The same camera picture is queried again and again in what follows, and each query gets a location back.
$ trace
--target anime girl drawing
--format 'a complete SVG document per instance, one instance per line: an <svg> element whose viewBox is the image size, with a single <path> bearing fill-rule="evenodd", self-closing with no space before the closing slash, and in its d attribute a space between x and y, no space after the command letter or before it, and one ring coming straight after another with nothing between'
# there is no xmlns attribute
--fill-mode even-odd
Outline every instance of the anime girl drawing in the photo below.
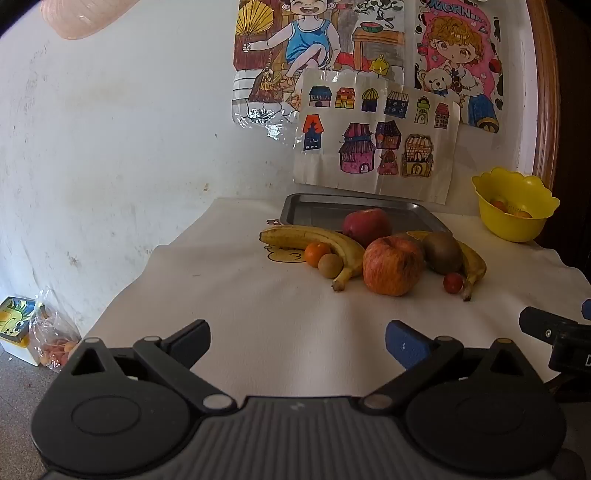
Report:
<svg viewBox="0 0 591 480"><path fill-rule="evenodd" d="M451 77L446 87L459 95L462 121L498 132L499 122L491 97L497 87L493 73L499 72L494 72L491 65L501 63L493 61L496 49L489 39L490 23L479 10L452 2L432 2L432 11L425 14L430 17L419 53L426 57L427 71L420 75L421 82L430 78L430 71L445 70ZM429 85L423 83L423 89L429 90Z"/></svg>
<svg viewBox="0 0 591 480"><path fill-rule="evenodd" d="M246 42L243 51L247 53L252 50L269 50L287 42L285 59L290 63L290 68L272 88L286 90L293 87L293 93L287 99L287 103L299 110L303 77L300 76L296 80L296 72L304 69L333 70L340 53L339 33L330 20L320 17L336 5L327 0L284 1L283 10L297 15L297 19L268 40Z"/></svg>

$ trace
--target potted plant drawing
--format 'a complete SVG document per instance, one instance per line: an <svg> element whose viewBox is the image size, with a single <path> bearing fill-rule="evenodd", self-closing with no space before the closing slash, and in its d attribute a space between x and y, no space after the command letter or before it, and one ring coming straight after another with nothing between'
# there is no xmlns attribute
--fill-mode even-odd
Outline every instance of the potted plant drawing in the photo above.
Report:
<svg viewBox="0 0 591 480"><path fill-rule="evenodd" d="M403 8L400 0L366 0L355 5L357 13L375 15L376 22L383 22L388 28L394 28L392 11L400 12Z"/></svg>

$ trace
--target paper sheet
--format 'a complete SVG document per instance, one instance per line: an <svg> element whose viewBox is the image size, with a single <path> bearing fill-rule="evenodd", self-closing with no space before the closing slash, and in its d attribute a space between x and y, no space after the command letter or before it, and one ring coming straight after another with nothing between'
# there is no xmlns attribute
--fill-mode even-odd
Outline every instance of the paper sheet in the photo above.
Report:
<svg viewBox="0 0 591 480"><path fill-rule="evenodd" d="M501 20L470 0L415 0L415 86L460 104L462 122L499 131Z"/></svg>
<svg viewBox="0 0 591 480"><path fill-rule="evenodd" d="M404 1L240 1L234 121L292 146L302 72L354 70L404 82Z"/></svg>
<svg viewBox="0 0 591 480"><path fill-rule="evenodd" d="M459 118L459 106L434 93L363 73L305 72L294 180L445 203Z"/></svg>

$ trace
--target cherry tomato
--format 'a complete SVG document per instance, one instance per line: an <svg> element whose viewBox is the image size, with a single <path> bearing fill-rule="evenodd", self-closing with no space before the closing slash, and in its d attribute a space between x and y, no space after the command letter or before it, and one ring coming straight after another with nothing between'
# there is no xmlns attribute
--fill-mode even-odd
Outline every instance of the cherry tomato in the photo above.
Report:
<svg viewBox="0 0 591 480"><path fill-rule="evenodd" d="M460 293L460 290L464 287L464 279L459 273L448 273L443 277L443 288L445 291L451 294Z"/></svg>
<svg viewBox="0 0 591 480"><path fill-rule="evenodd" d="M329 253L331 253L330 245L321 242L313 243L308 245L306 250L304 250L304 260L311 267L318 268L320 259Z"/></svg>

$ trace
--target colored drawing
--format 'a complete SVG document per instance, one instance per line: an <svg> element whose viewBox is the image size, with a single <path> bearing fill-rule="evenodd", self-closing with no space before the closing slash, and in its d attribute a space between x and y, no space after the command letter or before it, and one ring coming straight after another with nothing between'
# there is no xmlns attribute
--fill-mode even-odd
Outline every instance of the colored drawing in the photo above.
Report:
<svg viewBox="0 0 591 480"><path fill-rule="evenodd" d="M349 124L339 150L340 169L345 173L367 173L374 169L375 145L369 124Z"/></svg>
<svg viewBox="0 0 591 480"><path fill-rule="evenodd" d="M392 150L386 150L382 154L382 161L378 167L379 175L398 175L398 163L396 154Z"/></svg>
<svg viewBox="0 0 591 480"><path fill-rule="evenodd" d="M386 108L384 113L386 115L397 116L398 118L406 118L408 110L408 94L401 92L390 92L386 98Z"/></svg>
<svg viewBox="0 0 591 480"><path fill-rule="evenodd" d="M378 58L371 63L369 69L378 75L386 76L390 69L390 64L384 58L384 54L381 53L378 55Z"/></svg>
<svg viewBox="0 0 591 480"><path fill-rule="evenodd" d="M426 135L409 135L402 154L403 177L430 177L433 169L433 142Z"/></svg>
<svg viewBox="0 0 591 480"><path fill-rule="evenodd" d="M378 107L378 91L375 88L367 89L364 91L361 98L363 99L361 110L364 112L375 112L376 108Z"/></svg>
<svg viewBox="0 0 591 480"><path fill-rule="evenodd" d="M389 148L397 150L400 147L402 134L396 125L395 120L389 122L378 122L375 128L376 148Z"/></svg>
<svg viewBox="0 0 591 480"><path fill-rule="evenodd" d="M340 53L339 33L329 12L335 8L335 3L324 1L310 7L300 2L247 0L239 11L236 26L235 44L241 44L242 52L235 48L237 75L234 100L243 98L242 93L236 94L237 90L248 90L248 72L261 68L258 52L269 50L269 73L273 72L270 91L278 92L273 98L300 110L301 72L308 68L333 70ZM280 22L275 22L275 18L279 18ZM248 29L241 22L254 26ZM271 35L261 36L260 33L266 31L262 28L271 30ZM256 36L260 40L251 41L251 37Z"/></svg>
<svg viewBox="0 0 591 480"><path fill-rule="evenodd" d="M269 5L259 0L251 0L238 11L236 35L250 38L263 33L273 25L274 13Z"/></svg>
<svg viewBox="0 0 591 480"><path fill-rule="evenodd" d="M462 122L498 132L503 97L499 19L491 25L484 12L488 7L472 2L417 0L421 3L426 4L425 28L417 24L415 55L421 87L458 103Z"/></svg>
<svg viewBox="0 0 591 480"><path fill-rule="evenodd" d="M352 91L337 95L343 85L322 79L306 84L303 91L305 73L310 71L354 70L403 84L404 5L404 0L239 0L233 120L245 128L289 131L298 123L297 112L305 118L308 107L362 107L358 102L369 85L355 88L357 99ZM326 90L314 90L322 84ZM377 102L368 100L363 111L375 112L373 103L377 108ZM261 111L275 113L263 117ZM293 146L285 135L271 136Z"/></svg>
<svg viewBox="0 0 591 480"><path fill-rule="evenodd" d="M417 115L414 118L416 124L427 125L429 123L429 99L427 97L419 98L417 102Z"/></svg>
<svg viewBox="0 0 591 480"><path fill-rule="evenodd" d="M433 92L452 102L460 103L460 96L452 89L452 76L445 69L420 70L418 78L426 92Z"/></svg>
<svg viewBox="0 0 591 480"><path fill-rule="evenodd" d="M342 87L336 92L335 108L354 108L355 90Z"/></svg>
<svg viewBox="0 0 591 480"><path fill-rule="evenodd" d="M322 140L322 132L324 131L322 123L320 123L320 117L318 115L308 115L302 131L304 132L304 151L318 150Z"/></svg>
<svg viewBox="0 0 591 480"><path fill-rule="evenodd" d="M332 92L325 85L317 85L310 90L310 106L330 106Z"/></svg>
<svg viewBox="0 0 591 480"><path fill-rule="evenodd" d="M449 123L449 105L440 103L435 110L435 128L444 128L447 130Z"/></svg>
<svg viewBox="0 0 591 480"><path fill-rule="evenodd" d="M274 245L267 245L265 250L269 252L267 258L279 263L303 263L304 251L303 250L287 250Z"/></svg>
<svg viewBox="0 0 591 480"><path fill-rule="evenodd" d="M34 310L34 300L8 297L0 305L0 336L20 342L28 334Z"/></svg>

